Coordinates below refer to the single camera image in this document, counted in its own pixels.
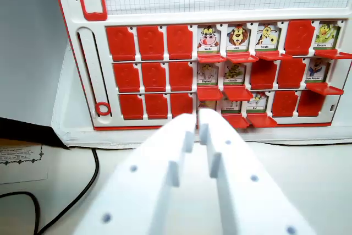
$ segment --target giraffe card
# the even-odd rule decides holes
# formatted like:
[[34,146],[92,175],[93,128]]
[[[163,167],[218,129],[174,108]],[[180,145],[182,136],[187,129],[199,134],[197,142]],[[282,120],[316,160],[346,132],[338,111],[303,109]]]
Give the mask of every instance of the giraffe card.
[[329,71],[329,59],[311,58],[306,74],[306,83],[322,83],[326,80]]
[[259,23],[256,38],[256,51],[276,51],[280,37],[280,28],[273,23]]
[[220,31],[216,25],[201,25],[198,27],[198,53],[219,53]]
[[198,63],[197,85],[217,85],[218,68],[212,63]]
[[247,113],[266,112],[267,103],[268,96],[265,92],[255,92],[253,93],[253,98],[247,102]]
[[336,21],[321,21],[315,36],[313,48],[315,50],[329,50],[336,46],[340,27]]
[[246,66],[242,63],[225,62],[224,85],[243,85]]
[[227,28],[226,52],[248,51],[250,30],[242,24],[229,25]]
[[224,97],[221,105],[221,113],[239,113],[241,112],[241,101],[231,101]]

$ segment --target printed label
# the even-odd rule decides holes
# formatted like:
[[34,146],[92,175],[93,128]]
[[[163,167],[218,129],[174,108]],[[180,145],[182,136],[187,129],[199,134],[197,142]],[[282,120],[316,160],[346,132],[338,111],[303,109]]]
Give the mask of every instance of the printed label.
[[247,112],[266,112],[268,96],[265,92],[254,93],[253,98],[247,102]]
[[204,25],[198,28],[198,53],[218,53],[220,50],[220,32],[215,25]]
[[241,101],[231,101],[225,97],[222,101],[221,113],[239,113],[241,105]]
[[218,68],[212,63],[199,63],[197,70],[198,85],[217,85]]
[[339,32],[340,27],[336,22],[321,21],[313,48],[316,50],[334,49]]
[[269,23],[259,23],[257,38],[256,38],[256,51],[275,51],[277,50],[277,42],[280,36],[280,28],[277,25]]
[[227,52],[243,52],[248,51],[249,43],[249,30],[241,25],[229,25],[227,40],[226,40],[226,51]]
[[200,108],[211,108],[212,110],[216,110],[216,101],[215,100],[200,101],[197,99],[197,110],[199,110]]
[[244,84],[246,66],[244,64],[234,64],[230,61],[225,62],[224,85]]
[[327,59],[311,58],[306,74],[306,83],[322,83],[326,80],[330,64]]

